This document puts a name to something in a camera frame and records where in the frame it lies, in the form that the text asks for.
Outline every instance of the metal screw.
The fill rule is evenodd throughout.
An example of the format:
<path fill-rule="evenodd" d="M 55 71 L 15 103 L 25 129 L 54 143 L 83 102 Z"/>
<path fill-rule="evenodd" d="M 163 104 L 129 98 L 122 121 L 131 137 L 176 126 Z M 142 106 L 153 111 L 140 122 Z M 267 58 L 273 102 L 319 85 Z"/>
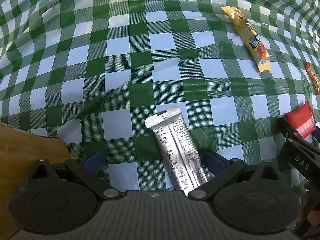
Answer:
<path fill-rule="evenodd" d="M 103 194 L 106 196 L 106 197 L 116 197 L 119 195 L 119 191 L 114 189 L 114 188 L 110 188 L 110 189 L 106 189 Z"/>
<path fill-rule="evenodd" d="M 194 198 L 204 198 L 207 195 L 207 193 L 205 191 L 199 190 L 199 189 L 191 191 L 190 194 Z"/>

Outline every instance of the silver snack packet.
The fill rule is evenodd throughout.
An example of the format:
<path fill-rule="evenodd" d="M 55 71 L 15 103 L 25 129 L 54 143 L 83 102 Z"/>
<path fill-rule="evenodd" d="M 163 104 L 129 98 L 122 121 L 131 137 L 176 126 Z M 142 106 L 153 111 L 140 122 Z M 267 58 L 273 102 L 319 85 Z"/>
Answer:
<path fill-rule="evenodd" d="M 207 182 L 199 153 L 183 120 L 181 110 L 173 106 L 145 120 L 153 130 L 173 184 L 186 195 Z"/>

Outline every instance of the green and white checkered tablecloth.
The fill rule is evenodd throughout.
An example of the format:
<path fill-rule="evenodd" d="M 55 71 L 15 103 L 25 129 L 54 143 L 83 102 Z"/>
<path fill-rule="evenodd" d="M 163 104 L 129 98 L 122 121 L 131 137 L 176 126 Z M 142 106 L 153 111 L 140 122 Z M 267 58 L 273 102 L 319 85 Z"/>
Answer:
<path fill-rule="evenodd" d="M 146 117 L 177 105 L 197 147 L 247 163 L 279 157 L 277 119 L 320 96 L 319 0 L 0 0 L 1 122 L 105 149 L 120 190 L 172 184 Z M 238 7 L 271 59 L 257 66 L 221 6 Z M 209 178 L 212 175 L 206 170 Z"/>

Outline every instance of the round black disc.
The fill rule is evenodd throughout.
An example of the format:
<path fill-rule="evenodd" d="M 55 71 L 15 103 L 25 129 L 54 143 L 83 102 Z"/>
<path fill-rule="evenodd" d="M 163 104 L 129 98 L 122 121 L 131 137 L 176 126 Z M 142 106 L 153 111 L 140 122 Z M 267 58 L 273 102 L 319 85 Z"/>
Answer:
<path fill-rule="evenodd" d="M 241 231 L 271 234 L 284 230 L 298 216 L 300 205 L 273 181 L 242 182 L 221 189 L 213 200 L 218 215 Z"/>
<path fill-rule="evenodd" d="M 19 190 L 10 201 L 10 212 L 23 228 L 57 234 L 84 224 L 95 211 L 97 200 L 88 188 L 63 180 L 37 179 Z"/>

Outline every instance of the yellow snack wrapper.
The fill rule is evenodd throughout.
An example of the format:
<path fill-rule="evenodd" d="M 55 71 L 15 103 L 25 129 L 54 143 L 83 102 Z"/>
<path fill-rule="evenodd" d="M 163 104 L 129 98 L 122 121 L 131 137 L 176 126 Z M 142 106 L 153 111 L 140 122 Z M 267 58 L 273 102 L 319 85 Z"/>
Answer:
<path fill-rule="evenodd" d="M 221 8 L 228 15 L 233 27 L 250 50 L 259 71 L 270 70 L 270 55 L 247 18 L 236 7 L 224 6 Z"/>
<path fill-rule="evenodd" d="M 320 94 L 319 80 L 318 80 L 317 74 L 316 74 L 315 70 L 313 69 L 312 65 L 308 62 L 307 64 L 304 65 L 304 68 L 308 72 L 308 75 L 311 78 L 313 85 L 315 86 L 318 94 Z"/>

